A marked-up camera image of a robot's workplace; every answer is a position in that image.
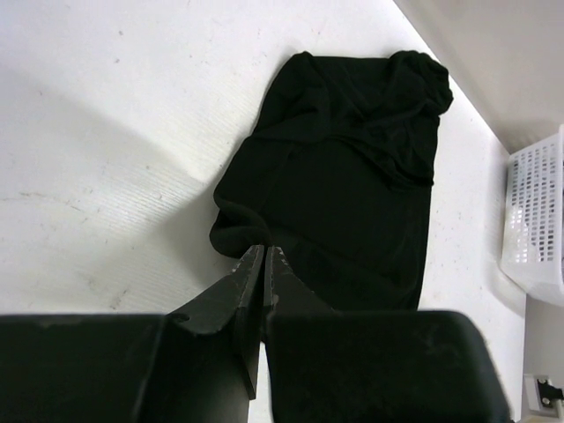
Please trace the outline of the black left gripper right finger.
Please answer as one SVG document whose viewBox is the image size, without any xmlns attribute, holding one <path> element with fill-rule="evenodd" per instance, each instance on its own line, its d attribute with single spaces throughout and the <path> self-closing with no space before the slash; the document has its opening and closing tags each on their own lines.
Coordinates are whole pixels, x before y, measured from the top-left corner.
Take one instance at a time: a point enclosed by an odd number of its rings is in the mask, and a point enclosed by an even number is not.
<svg viewBox="0 0 564 423">
<path fill-rule="evenodd" d="M 264 313 L 334 313 L 293 272 L 280 247 L 268 247 L 264 267 Z"/>
</svg>

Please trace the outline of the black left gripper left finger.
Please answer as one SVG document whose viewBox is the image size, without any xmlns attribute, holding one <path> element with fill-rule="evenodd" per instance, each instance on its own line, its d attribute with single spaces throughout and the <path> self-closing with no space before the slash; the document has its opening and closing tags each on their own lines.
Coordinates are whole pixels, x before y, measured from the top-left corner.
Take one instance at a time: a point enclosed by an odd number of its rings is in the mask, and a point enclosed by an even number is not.
<svg viewBox="0 0 564 423">
<path fill-rule="evenodd" d="M 228 334 L 228 350 L 250 399 L 256 398 L 263 260 L 264 247 L 250 247 L 228 274 L 169 314 L 172 322 L 195 337 Z"/>
</svg>

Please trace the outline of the black tank top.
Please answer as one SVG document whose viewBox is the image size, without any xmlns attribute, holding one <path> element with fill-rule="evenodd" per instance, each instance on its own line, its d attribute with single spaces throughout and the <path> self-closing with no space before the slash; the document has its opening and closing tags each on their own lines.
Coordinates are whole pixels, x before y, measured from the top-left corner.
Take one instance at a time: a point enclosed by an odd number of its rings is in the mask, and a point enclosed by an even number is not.
<svg viewBox="0 0 564 423">
<path fill-rule="evenodd" d="M 449 72 L 427 54 L 292 56 L 217 184 L 212 246 L 279 247 L 336 310 L 419 305 Z"/>
</svg>

